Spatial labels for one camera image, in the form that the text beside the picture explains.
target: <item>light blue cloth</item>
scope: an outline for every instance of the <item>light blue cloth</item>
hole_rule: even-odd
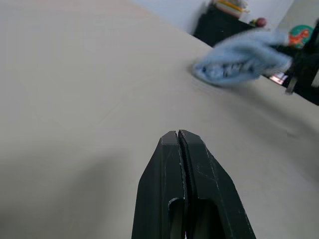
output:
[[[217,44],[192,67],[199,79],[216,86],[231,86],[254,80],[262,74],[291,66],[292,58],[276,51],[271,45],[287,45],[288,34],[250,30]]]

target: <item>cloth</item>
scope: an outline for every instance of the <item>cloth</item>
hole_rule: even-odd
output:
[[[262,74],[287,71],[292,58],[271,46],[288,45],[288,34],[250,30],[217,44],[192,67],[194,76],[216,86],[254,80]]]

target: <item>black cabinet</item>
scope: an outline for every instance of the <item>black cabinet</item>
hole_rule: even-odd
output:
[[[213,47],[230,36],[252,28],[254,27],[210,5],[207,13],[200,17],[194,36]]]

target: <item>beige table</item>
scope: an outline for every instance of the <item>beige table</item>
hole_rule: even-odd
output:
[[[129,239],[159,138],[202,137],[258,239],[319,234],[319,111],[267,79],[197,82],[210,48],[124,0],[0,4],[0,238]]]

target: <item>red object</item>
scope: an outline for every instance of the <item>red object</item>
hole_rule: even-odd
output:
[[[267,20],[263,17],[260,17],[256,20],[256,26],[257,27],[264,27],[267,25]]]
[[[292,45],[302,44],[304,38],[308,38],[310,36],[310,32],[308,29],[302,30],[297,36],[289,35],[289,40]]]

